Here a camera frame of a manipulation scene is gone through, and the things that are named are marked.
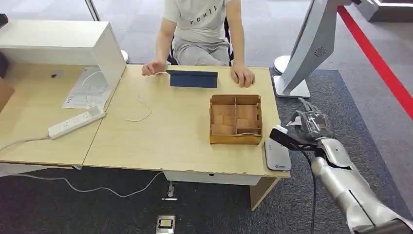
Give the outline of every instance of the man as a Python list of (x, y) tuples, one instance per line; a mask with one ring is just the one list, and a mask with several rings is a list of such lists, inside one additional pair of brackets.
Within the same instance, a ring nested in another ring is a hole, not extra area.
[(231, 77), (241, 87), (255, 82), (244, 63), (244, 28), (241, 0), (164, 0), (164, 16), (156, 39), (156, 59), (142, 68), (142, 75), (164, 72), (173, 40), (173, 55), (180, 65), (228, 66), (229, 43), (225, 39), (227, 17), (234, 50)]

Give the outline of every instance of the power outlet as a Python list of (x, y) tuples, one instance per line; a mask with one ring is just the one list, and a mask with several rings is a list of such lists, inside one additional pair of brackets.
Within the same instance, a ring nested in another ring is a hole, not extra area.
[(56, 139), (83, 126), (93, 123), (96, 120), (102, 119), (105, 116), (106, 112), (103, 107), (94, 106), (78, 116), (50, 127), (49, 136), (51, 139)]

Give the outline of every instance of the cardboard box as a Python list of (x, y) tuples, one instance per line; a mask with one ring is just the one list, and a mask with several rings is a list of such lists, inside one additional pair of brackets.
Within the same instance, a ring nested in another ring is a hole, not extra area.
[(6, 106), (13, 93), (14, 89), (7, 85), (2, 78), (0, 78), (0, 112)]
[(259, 95), (213, 95), (210, 100), (210, 144), (258, 145), (263, 134)]

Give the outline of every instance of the gray pants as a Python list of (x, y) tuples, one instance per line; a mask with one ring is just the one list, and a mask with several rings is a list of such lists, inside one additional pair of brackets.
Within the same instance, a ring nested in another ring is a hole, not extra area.
[(179, 65), (228, 66), (229, 43), (194, 43), (180, 38), (173, 40), (173, 57)]

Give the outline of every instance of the document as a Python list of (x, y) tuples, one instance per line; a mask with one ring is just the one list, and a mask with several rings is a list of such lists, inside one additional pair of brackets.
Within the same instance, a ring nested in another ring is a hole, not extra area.
[(91, 106), (104, 106), (111, 89), (98, 68), (86, 68), (77, 79), (65, 99), (62, 108), (88, 109)]

